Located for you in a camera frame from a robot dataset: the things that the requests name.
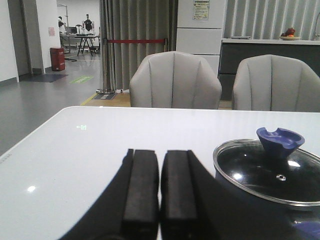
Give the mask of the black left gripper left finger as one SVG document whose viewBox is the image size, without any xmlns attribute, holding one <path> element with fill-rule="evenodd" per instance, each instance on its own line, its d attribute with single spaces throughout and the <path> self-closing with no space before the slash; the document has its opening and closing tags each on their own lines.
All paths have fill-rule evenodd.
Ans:
<svg viewBox="0 0 320 240">
<path fill-rule="evenodd" d="M 153 150 L 129 149 L 101 195 L 63 240 L 155 240 L 159 165 Z"/>
</svg>

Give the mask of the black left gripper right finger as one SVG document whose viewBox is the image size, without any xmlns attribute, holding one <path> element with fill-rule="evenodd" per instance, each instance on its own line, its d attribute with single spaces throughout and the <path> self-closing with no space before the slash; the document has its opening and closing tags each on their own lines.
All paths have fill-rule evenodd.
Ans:
<svg viewBox="0 0 320 240">
<path fill-rule="evenodd" d="M 162 239 L 249 239 L 245 210 L 191 150 L 166 153 L 161 194 Z"/>
</svg>

